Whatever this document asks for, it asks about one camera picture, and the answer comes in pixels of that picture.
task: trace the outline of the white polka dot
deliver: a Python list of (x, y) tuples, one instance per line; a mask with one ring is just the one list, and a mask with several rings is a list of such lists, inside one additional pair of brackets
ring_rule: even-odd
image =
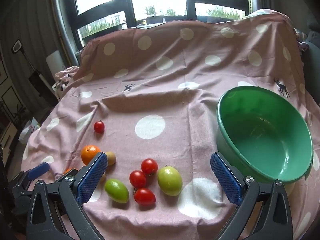
[(224, 206), (221, 188), (207, 178), (193, 179), (178, 198), (178, 210), (193, 218), (214, 219)]
[(296, 183), (291, 183), (291, 184), (286, 184), (284, 185), (285, 191), (287, 193), (287, 196), (290, 196), (290, 194), (292, 193), (294, 186), (296, 185)]
[(80, 93), (80, 97), (81, 98), (89, 98), (92, 96), (92, 92), (91, 91), (83, 91)]
[(101, 178), (99, 179), (99, 183), (104, 182), (106, 180), (107, 176), (105, 173), (102, 174)]
[(129, 72), (129, 70), (127, 70), (126, 68), (120, 69), (116, 74), (115, 74), (115, 78), (121, 78), (125, 75), (127, 75)]
[(300, 88), (300, 91), (301, 91), (302, 94), (305, 94), (305, 93), (306, 93), (306, 90), (305, 90), (305, 89), (306, 89), (306, 86), (305, 86), (304, 84), (301, 83), (300, 86), (299, 86), (299, 88)]
[(198, 86), (200, 86), (200, 84), (186, 81), (186, 82), (180, 84), (180, 85), (178, 86), (178, 89), (184, 89), (184, 88), (196, 89), (196, 88), (198, 88)]
[(221, 63), (221, 59), (215, 55), (209, 55), (204, 59), (204, 62), (210, 66), (219, 66)]
[(312, 164), (312, 166), (316, 171), (319, 170), (320, 162), (319, 162), (318, 155), (316, 154), (315, 151), (313, 151), (313, 164)]
[(311, 213), (308, 212), (304, 218), (302, 219), (298, 229), (295, 231), (295, 233), (293, 234), (293, 239), (297, 239), (307, 228), (307, 225), (310, 222), (310, 218), (311, 218)]
[(90, 58), (90, 55), (88, 54), (84, 55), (82, 58), (81, 64), (86, 64), (89, 58)]
[(91, 117), (93, 115), (93, 112), (90, 112), (88, 114), (86, 114), (85, 116), (81, 117), (76, 124), (76, 131), (80, 132), (82, 130), (83, 127), (85, 127), (87, 125), (87, 123), (90, 122)]
[(90, 81), (92, 78), (93, 78), (93, 73), (89, 73), (88, 75), (82, 77), (81, 79), (82, 79), (83, 82), (88, 82), (88, 81)]
[(139, 120), (135, 132), (142, 139), (152, 139), (159, 136), (165, 127), (164, 119), (159, 115), (148, 115)]
[(28, 158), (28, 154), (29, 154), (29, 145), (27, 144), (23, 152), (22, 160), (25, 160), (26, 158)]
[(256, 29), (259, 33), (264, 33), (268, 29), (268, 26), (262, 23), (258, 24)]
[(254, 50), (250, 51), (248, 54), (248, 59), (251, 65), (258, 67), (262, 63), (262, 58), (260, 54)]
[(291, 55), (290, 55), (290, 52), (289, 50), (287, 49), (287, 47), (283, 47), (283, 56), (288, 60), (288, 61), (291, 61)]
[(59, 121), (60, 121), (60, 119), (59, 119), (58, 117), (53, 118), (53, 119), (51, 120), (51, 122), (50, 122), (50, 123), (48, 124), (48, 126), (47, 126), (47, 131), (49, 132), (49, 131), (52, 130), (52, 128), (54, 128), (55, 126), (57, 126), (57, 125), (59, 124)]
[(101, 197), (101, 194), (102, 194), (102, 186), (99, 183), (97, 185), (96, 189), (93, 191), (93, 193), (89, 199), (89, 202), (96, 202)]
[(156, 67), (159, 70), (167, 69), (171, 67), (172, 64), (173, 64), (173, 61), (166, 56), (163, 56), (156, 61)]
[(255, 85), (252, 85), (252, 84), (250, 84), (250, 83), (248, 83), (248, 82), (239, 81), (239, 82), (238, 82), (238, 87), (242, 87), (242, 86), (253, 86), (253, 87), (255, 87)]
[(191, 29), (189, 28), (184, 28), (180, 30), (180, 36), (186, 41), (189, 41), (193, 38), (194, 33)]
[(228, 39), (232, 38), (232, 37), (235, 35), (235, 33), (233, 32), (233, 30), (230, 29), (229, 27), (226, 27), (226, 28), (221, 29), (220, 32), (221, 32), (222, 36), (224, 36), (224, 37), (226, 37), (226, 38), (228, 38)]
[(244, 17), (244, 18), (250, 18), (250, 17), (255, 17), (257, 15), (265, 15), (266, 12), (264, 11), (264, 9), (259, 9), (251, 14), (249, 14), (248, 16)]
[(115, 52), (115, 49), (116, 49), (116, 46), (114, 45), (114, 43), (109, 42), (106, 45), (104, 45), (103, 53), (106, 54), (107, 56), (110, 56)]
[(151, 38), (149, 36), (142, 36), (138, 40), (138, 48), (141, 50), (149, 49), (151, 46)]
[(51, 155), (49, 155), (49, 156), (45, 157), (41, 162), (42, 163), (53, 163), (54, 158)]

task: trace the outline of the pink fabric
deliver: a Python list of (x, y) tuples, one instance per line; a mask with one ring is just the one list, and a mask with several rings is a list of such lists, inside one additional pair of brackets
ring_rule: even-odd
[[(214, 239), (235, 208), (209, 165), (217, 151), (217, 102), (225, 91), (246, 82), (281, 95), (274, 82), (280, 78), (291, 97), (286, 99), (308, 123), (315, 150), (307, 181), (299, 180), (293, 189), (287, 186), (297, 239), (319, 208), (320, 110), (304, 89), (288, 18), (268, 13), (218, 24), (169, 22), (91, 41), (64, 97), (32, 134), (22, 169), (47, 161), (51, 170), (41, 179), (53, 182), (66, 169), (84, 165), (83, 146), (97, 145), (117, 157), (107, 179), (121, 180), (130, 192), (127, 204), (116, 204), (101, 183), (83, 205), (106, 239)], [(100, 119), (106, 127), (102, 135), (93, 130)], [(148, 157), (159, 167), (174, 166), (184, 187), (180, 196), (168, 197), (151, 178), (148, 187), (156, 206), (150, 209), (135, 203), (129, 183), (130, 172)], [(65, 223), (77, 239), (66, 218)]]
[(67, 68), (66, 70), (63, 70), (63, 71), (56, 73), (55, 77), (61, 81), (69, 82), (71, 80), (71, 78), (69, 76), (73, 77), (77, 73), (78, 70), (79, 70), (79, 67), (72, 66), (72, 67)]

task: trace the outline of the floor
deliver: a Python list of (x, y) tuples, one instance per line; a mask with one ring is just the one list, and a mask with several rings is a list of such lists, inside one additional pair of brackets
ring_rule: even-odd
[(18, 142), (17, 147), (15, 149), (13, 159), (11, 165), (8, 170), (8, 180), (13, 179), (20, 171), (21, 171), (21, 162), (22, 156), (24, 153), (24, 149), (26, 148), (25, 144)]

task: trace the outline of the deer print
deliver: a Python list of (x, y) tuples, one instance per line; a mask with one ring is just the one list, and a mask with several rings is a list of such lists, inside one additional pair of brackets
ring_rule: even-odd
[(288, 93), (288, 91), (287, 91), (287, 88), (285, 87), (285, 85), (283, 85), (283, 84), (281, 84), (281, 83), (279, 82), (279, 78), (275, 78), (274, 81), (275, 81), (275, 83), (277, 84), (277, 86), (279, 87), (279, 90), (280, 90), (280, 92), (282, 93), (283, 97), (284, 97), (284, 93), (283, 93), (283, 91), (284, 91), (284, 92), (285, 92), (285, 95), (287, 96), (287, 98), (288, 98), (288, 96), (289, 96), (289, 98), (290, 98), (290, 95), (289, 95), (289, 93)]
[(131, 88), (134, 86), (135, 84), (127, 84), (127, 85), (124, 85), (125, 86), (125, 89), (123, 90), (123, 92), (124, 91), (130, 91), (131, 90)]

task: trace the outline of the blue gripper pad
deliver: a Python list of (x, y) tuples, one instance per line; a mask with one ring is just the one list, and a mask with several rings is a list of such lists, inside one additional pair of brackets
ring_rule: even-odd
[(50, 170), (48, 163), (41, 163), (28, 172), (28, 180), (35, 180)]
[(79, 205), (89, 201), (107, 166), (108, 158), (105, 154), (101, 154), (79, 183), (76, 196)]
[(229, 201), (239, 206), (242, 202), (241, 186), (216, 153), (211, 155), (210, 166)]

